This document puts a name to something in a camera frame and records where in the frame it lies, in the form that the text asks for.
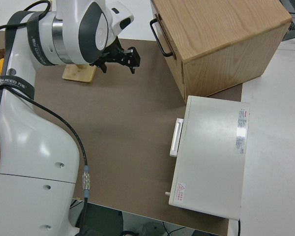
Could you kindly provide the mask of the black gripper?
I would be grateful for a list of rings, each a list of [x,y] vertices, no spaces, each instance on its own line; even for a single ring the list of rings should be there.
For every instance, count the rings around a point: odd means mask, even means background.
[[[116,37],[112,44],[104,49],[100,57],[89,65],[97,66],[103,73],[106,73],[106,62],[114,62],[127,66],[131,73],[134,74],[135,68],[140,66],[141,58],[135,47],[130,47],[127,50],[124,50],[119,38]]]

